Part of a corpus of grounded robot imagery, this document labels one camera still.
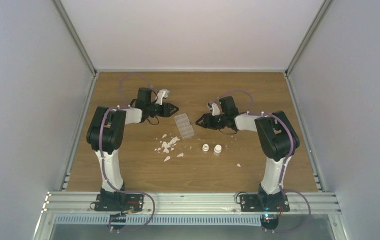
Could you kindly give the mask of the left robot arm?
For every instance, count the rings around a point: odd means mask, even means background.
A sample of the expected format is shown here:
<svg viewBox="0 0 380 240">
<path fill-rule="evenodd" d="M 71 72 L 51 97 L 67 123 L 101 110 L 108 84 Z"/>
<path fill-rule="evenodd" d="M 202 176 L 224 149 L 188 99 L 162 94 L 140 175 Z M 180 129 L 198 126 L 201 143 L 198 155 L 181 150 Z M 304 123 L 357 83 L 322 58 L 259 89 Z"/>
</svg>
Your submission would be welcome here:
<svg viewBox="0 0 380 240">
<path fill-rule="evenodd" d="M 123 142 L 125 125 L 140 124 L 149 118 L 169 118 L 179 108 L 165 102 L 170 91 L 151 88 L 138 89 L 137 98 L 125 107 L 99 106 L 91 120 L 86 141 L 95 152 L 102 173 L 101 194 L 126 194 L 119 167 L 119 148 Z"/>
</svg>

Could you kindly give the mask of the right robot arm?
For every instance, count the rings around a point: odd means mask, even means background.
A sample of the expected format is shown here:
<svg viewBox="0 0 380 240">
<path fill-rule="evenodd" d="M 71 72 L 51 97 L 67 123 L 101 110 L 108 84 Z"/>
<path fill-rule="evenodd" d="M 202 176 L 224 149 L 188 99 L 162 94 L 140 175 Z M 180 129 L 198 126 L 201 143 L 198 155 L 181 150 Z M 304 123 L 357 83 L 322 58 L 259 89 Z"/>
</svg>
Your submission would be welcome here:
<svg viewBox="0 0 380 240">
<path fill-rule="evenodd" d="M 283 192 L 283 179 L 287 163 L 300 146 L 300 140 L 287 115 L 279 110 L 274 113 L 251 114 L 240 112 L 231 96 L 219 99 L 219 105 L 208 103 L 210 113 L 203 114 L 196 125 L 205 129 L 230 128 L 235 132 L 257 133 L 261 149 L 266 156 L 266 166 L 260 183 L 260 192 L 272 196 Z"/>
</svg>

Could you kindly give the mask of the clear plastic pill organizer box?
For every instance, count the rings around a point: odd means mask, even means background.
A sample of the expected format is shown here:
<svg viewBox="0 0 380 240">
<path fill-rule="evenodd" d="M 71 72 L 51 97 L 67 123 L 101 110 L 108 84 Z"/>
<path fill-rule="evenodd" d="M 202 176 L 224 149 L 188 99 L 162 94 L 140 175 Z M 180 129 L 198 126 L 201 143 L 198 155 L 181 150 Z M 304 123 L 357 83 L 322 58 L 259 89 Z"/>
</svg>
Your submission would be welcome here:
<svg viewBox="0 0 380 240">
<path fill-rule="evenodd" d="M 191 121 L 186 113 L 181 113 L 174 117 L 179 134 L 183 139 L 193 137 L 195 132 Z"/>
</svg>

